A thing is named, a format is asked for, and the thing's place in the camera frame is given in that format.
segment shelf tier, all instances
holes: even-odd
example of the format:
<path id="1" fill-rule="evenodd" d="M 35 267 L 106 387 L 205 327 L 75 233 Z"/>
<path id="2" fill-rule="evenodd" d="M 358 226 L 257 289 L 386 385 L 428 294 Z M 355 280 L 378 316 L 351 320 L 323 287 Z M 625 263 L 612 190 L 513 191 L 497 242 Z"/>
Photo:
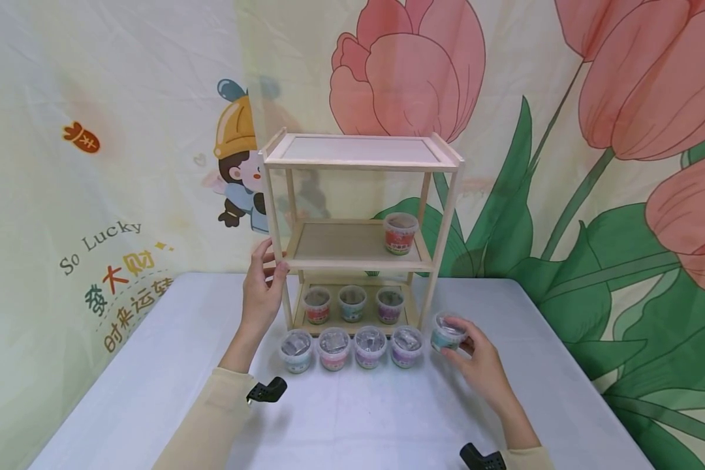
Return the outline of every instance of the shelf tier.
<path id="1" fill-rule="evenodd" d="M 341 309 L 337 303 L 337 293 L 339 289 L 349 284 L 354 284 L 361 286 L 366 290 L 368 300 L 366 302 L 366 307 L 363 309 L 363 317 L 361 321 L 348 323 L 342 320 Z M 309 288 L 314 286 L 326 287 L 329 292 L 332 293 L 332 306 L 329 312 L 329 320 L 327 320 L 323 325 L 312 325 L 308 322 L 305 311 L 301 306 L 301 298 L 308 291 Z M 399 287 L 404 295 L 404 310 L 399 317 L 399 321 L 396 325 L 386 325 L 379 321 L 377 313 L 376 304 L 376 293 L 379 289 L 385 286 Z M 381 330 L 387 336 L 391 336 L 395 328 L 401 325 L 411 325 L 417 328 L 418 320 L 420 320 L 420 314 L 418 313 L 418 308 L 415 303 L 415 298 L 413 298 L 413 292 L 410 286 L 407 285 L 405 281 L 396 281 L 392 279 L 386 279 L 383 277 L 338 277 L 338 276 L 316 276 L 307 277 L 306 281 L 298 294 L 298 298 L 295 299 L 294 309 L 292 312 L 293 328 L 302 328 L 309 332 L 312 336 L 318 336 L 322 331 L 333 326 L 338 326 L 347 331 L 349 335 L 354 335 L 359 328 L 363 326 L 373 325 Z"/>
<path id="2" fill-rule="evenodd" d="M 438 134 L 430 137 L 288 134 L 262 149 L 267 168 L 456 172 L 463 163 Z"/>
<path id="3" fill-rule="evenodd" d="M 284 259 L 290 268 L 313 271 L 433 271 L 420 231 L 410 253 L 397 256 L 386 250 L 383 221 L 367 219 L 301 219 Z"/>

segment three-tier wooden shelf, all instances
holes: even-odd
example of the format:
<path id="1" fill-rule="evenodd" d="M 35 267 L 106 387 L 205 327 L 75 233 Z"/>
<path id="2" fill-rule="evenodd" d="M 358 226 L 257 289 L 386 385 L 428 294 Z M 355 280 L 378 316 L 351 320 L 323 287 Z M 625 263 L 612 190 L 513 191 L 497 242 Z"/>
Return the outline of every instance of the three-tier wooden shelf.
<path id="1" fill-rule="evenodd" d="M 288 328 L 303 328 L 317 336 L 330 326 L 339 326 L 351 333 L 366 325 L 375 325 L 389 336 L 400 325 L 416 326 L 421 330 L 428 316 L 436 287 L 439 266 L 447 244 L 457 194 L 460 192 L 465 161 L 441 137 L 381 137 L 366 135 L 289 134 L 282 128 L 260 150 L 264 164 L 264 192 L 269 232 L 272 235 L 277 260 L 283 257 L 275 210 L 272 179 L 268 171 L 282 170 L 287 179 L 292 236 L 286 247 L 290 268 L 298 272 L 302 284 L 294 303 L 288 290 L 283 293 L 283 309 Z M 428 189 L 433 173 L 451 174 L 443 218 L 433 253 L 428 252 L 422 233 L 418 232 L 410 253 L 396 256 L 384 245 L 382 221 L 371 219 L 301 219 L 295 205 L 293 170 L 356 170 L 371 172 L 423 173 L 418 220 L 421 227 L 426 212 Z M 349 276 L 339 275 L 349 272 Z M 407 273 L 407 277 L 364 276 L 364 272 Z M 428 286 L 418 308 L 413 296 L 413 273 L 428 273 Z M 359 322 L 342 320 L 337 308 L 337 292 L 347 284 L 366 290 L 368 302 Z M 332 311 L 323 325 L 312 325 L 306 319 L 300 299 L 308 288 L 324 286 L 332 293 Z M 404 312 L 397 325 L 385 325 L 377 317 L 376 293 L 382 286 L 398 287 L 405 298 Z"/>

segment white tablecloth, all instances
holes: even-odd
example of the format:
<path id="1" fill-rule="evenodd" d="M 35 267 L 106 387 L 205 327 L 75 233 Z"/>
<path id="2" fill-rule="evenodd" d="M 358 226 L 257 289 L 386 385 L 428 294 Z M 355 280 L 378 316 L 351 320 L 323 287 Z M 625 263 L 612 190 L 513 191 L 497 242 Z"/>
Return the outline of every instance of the white tablecloth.
<path id="1" fill-rule="evenodd" d="M 31 469 L 149 469 L 238 327 L 242 281 L 180 276 Z M 289 286 L 294 296 L 294 277 Z M 495 343 L 557 470 L 653 469 L 518 284 L 441 279 L 440 310 L 470 318 Z M 463 469 L 468 441 L 483 454 L 505 447 L 497 417 L 431 349 L 407 371 L 391 360 L 366 371 L 351 357 L 339 372 L 316 361 L 293 376 L 275 352 L 285 331 L 280 311 L 251 373 L 264 384 L 281 375 L 288 389 L 277 403 L 253 404 L 229 469 Z"/>

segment clear plastic cup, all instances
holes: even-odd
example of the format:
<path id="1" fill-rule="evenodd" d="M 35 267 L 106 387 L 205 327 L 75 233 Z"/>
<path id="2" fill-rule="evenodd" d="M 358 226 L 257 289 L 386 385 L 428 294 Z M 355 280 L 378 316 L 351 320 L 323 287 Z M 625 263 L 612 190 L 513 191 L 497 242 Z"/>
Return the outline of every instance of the clear plastic cup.
<path id="1" fill-rule="evenodd" d="M 386 249 L 389 253 L 406 255 L 413 246 L 413 238 L 418 232 L 418 219 L 408 213 L 392 212 L 384 218 Z"/>
<path id="2" fill-rule="evenodd" d="M 363 307 L 368 296 L 361 286 L 344 286 L 337 294 L 339 308 L 342 310 L 342 320 L 357 322 L 363 317 Z"/>
<path id="3" fill-rule="evenodd" d="M 402 313 L 404 295 L 395 287 L 383 287 L 376 293 L 376 303 L 379 306 L 379 320 L 386 325 L 394 325 Z"/>
<path id="4" fill-rule="evenodd" d="M 402 368 L 415 366 L 423 353 L 423 335 L 418 328 L 398 326 L 392 333 L 392 361 Z"/>
<path id="5" fill-rule="evenodd" d="M 279 343 L 279 357 L 285 362 L 287 370 L 301 374 L 308 370 L 313 356 L 313 338 L 307 331 L 290 330 Z"/>
<path id="6" fill-rule="evenodd" d="M 351 337 L 342 328 L 327 328 L 319 335 L 321 365 L 329 371 L 338 371 L 345 366 L 351 349 Z"/>
<path id="7" fill-rule="evenodd" d="M 364 326 L 354 334 L 354 359 L 363 368 L 376 368 L 386 352 L 386 335 L 376 326 Z"/>
<path id="8" fill-rule="evenodd" d="M 306 311 L 308 322 L 313 325 L 321 325 L 329 320 L 329 303 L 332 301 L 332 294 L 326 287 L 311 287 L 305 292 L 301 303 Z"/>
<path id="9" fill-rule="evenodd" d="M 450 323 L 445 320 L 445 317 L 461 318 L 461 316 L 452 312 L 441 312 L 433 317 L 431 347 L 439 352 L 441 352 L 442 347 L 456 350 L 460 347 L 460 343 L 465 341 L 467 337 L 467 331 L 459 326 L 450 325 Z"/>

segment fabric backdrop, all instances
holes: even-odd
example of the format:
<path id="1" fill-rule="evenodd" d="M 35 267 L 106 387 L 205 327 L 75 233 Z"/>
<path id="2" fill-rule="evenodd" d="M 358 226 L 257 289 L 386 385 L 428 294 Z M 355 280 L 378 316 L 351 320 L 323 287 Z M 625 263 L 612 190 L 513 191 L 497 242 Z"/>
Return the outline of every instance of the fabric backdrop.
<path id="1" fill-rule="evenodd" d="M 0 469 L 179 273 L 243 271 L 282 125 L 448 140 L 441 275 L 520 282 L 655 468 L 705 469 L 705 0 L 0 1 Z M 420 192 L 295 186 L 306 217 Z"/>

